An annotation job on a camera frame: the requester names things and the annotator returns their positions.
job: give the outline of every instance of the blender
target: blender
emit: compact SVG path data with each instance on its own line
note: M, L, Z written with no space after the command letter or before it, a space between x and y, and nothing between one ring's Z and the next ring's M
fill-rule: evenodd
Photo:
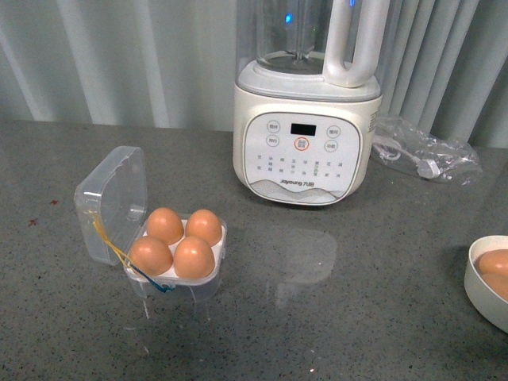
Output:
M233 166L255 194L328 205L362 183L390 0L240 0ZM352 15L360 17L352 62Z

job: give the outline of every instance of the white plastic handle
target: white plastic handle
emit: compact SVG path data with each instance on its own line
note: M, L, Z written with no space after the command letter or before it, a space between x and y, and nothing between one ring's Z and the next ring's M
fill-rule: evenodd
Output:
M345 65L345 50L351 27L349 0L335 0L326 41L323 78L340 87L365 84L378 66L390 0L363 0L351 67Z

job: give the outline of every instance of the plastic bag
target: plastic bag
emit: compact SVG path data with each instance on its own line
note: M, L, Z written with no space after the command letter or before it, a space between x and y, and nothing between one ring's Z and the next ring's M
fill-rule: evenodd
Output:
M371 157L397 171L438 183L467 185L483 173L471 145L437 139L399 116L378 117Z

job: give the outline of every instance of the white bowl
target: white bowl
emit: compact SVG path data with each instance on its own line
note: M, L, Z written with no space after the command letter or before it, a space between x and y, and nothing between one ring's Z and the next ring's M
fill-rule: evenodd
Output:
M464 287L473 306L488 321L508 333L508 302L493 292L475 267L475 262L482 254L500 248L508 248L508 236L483 237L471 245Z

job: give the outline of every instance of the white curtain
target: white curtain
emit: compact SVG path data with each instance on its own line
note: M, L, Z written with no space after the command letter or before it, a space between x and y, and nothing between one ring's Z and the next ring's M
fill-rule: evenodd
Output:
M235 0L0 0L0 120L232 129Z
M232 130L236 4L0 0L0 121ZM507 20L506 0L392 0L381 113L508 148Z

